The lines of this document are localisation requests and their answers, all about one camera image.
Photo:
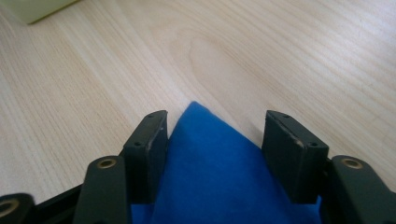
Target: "light wood surface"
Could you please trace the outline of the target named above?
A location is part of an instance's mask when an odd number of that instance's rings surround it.
[[[294,116],[396,190],[394,1],[83,0],[33,25],[0,11],[0,195],[37,203],[118,154],[147,113],[198,101],[262,143]]]

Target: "blue cloth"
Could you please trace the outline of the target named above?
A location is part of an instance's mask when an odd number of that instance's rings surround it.
[[[195,102],[169,139],[156,203],[133,205],[133,217],[134,224],[320,223],[318,205],[291,204],[260,149]]]

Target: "folded cloth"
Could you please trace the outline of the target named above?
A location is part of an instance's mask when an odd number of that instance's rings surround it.
[[[195,102],[169,139],[156,203],[133,205],[133,217],[134,224],[320,223],[317,204],[290,203],[261,150]]]

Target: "wooden table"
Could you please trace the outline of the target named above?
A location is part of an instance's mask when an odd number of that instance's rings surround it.
[[[396,190],[394,1],[84,0],[32,25],[0,14],[0,194],[37,203],[198,101],[257,146],[265,111]]]

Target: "green object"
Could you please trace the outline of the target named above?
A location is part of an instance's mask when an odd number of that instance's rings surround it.
[[[38,21],[77,0],[0,0],[1,7],[24,23]]]

